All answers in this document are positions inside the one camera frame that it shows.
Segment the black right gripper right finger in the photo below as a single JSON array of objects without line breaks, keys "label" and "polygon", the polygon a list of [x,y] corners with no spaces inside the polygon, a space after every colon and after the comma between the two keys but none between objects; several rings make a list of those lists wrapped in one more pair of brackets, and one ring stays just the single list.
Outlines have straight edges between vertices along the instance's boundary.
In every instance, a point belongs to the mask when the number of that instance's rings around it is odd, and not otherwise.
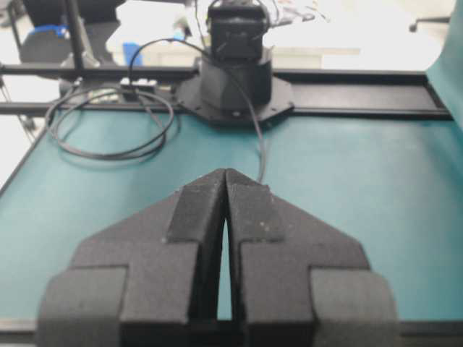
[{"label": "black right gripper right finger", "polygon": [[358,240],[226,171],[234,313],[246,346],[396,346],[392,290]]}]

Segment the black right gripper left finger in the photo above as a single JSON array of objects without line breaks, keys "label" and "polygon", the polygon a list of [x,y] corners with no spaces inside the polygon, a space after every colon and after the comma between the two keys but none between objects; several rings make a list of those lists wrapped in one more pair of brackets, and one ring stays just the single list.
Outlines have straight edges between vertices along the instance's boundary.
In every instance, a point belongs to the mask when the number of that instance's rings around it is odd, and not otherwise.
[{"label": "black right gripper left finger", "polygon": [[187,346],[217,302],[225,172],[84,239],[46,287],[39,346]]}]

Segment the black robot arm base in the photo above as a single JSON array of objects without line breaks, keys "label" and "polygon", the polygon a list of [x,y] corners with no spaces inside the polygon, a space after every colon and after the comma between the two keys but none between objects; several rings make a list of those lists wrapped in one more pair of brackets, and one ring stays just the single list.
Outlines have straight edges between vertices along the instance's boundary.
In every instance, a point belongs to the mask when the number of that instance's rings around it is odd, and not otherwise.
[{"label": "black robot arm base", "polygon": [[208,7],[211,44],[200,71],[179,85],[184,110],[221,126],[248,126],[294,108],[289,82],[273,75],[273,54],[263,45],[268,10],[258,1],[213,1]]}]

